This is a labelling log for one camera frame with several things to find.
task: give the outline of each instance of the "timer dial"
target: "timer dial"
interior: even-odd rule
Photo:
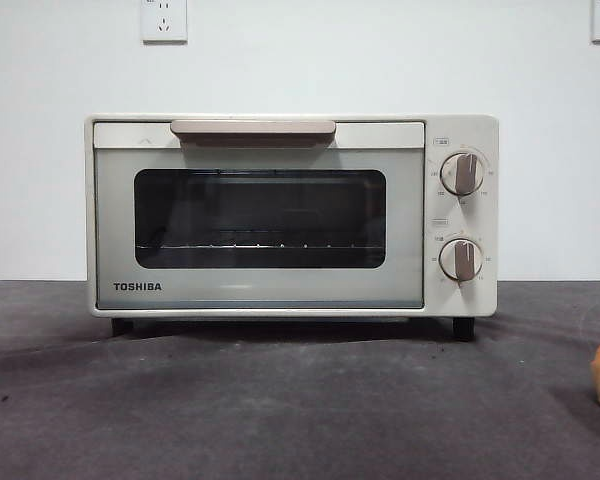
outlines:
[[[482,252],[471,240],[459,238],[442,247],[439,262],[447,277],[457,282],[468,282],[480,273]]]
[[[457,153],[442,165],[440,180],[449,192],[459,197],[471,195],[482,185],[484,168],[475,153]]]

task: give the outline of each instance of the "oven door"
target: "oven door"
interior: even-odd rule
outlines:
[[[96,125],[99,309],[423,306],[421,123],[206,123]]]

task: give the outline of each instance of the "white wall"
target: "white wall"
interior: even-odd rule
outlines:
[[[85,278],[93,112],[491,113],[501,278],[600,279],[600,46],[588,0],[0,0],[0,279]]]

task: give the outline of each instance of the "toshiba logo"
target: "toshiba logo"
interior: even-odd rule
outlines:
[[[162,290],[162,285],[160,285],[160,283],[114,282],[113,288],[115,288],[116,291],[122,292],[146,292],[153,290]]]

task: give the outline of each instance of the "oven door handle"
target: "oven door handle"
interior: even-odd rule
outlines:
[[[171,131],[182,145],[199,147],[315,147],[329,145],[331,120],[174,120]]]

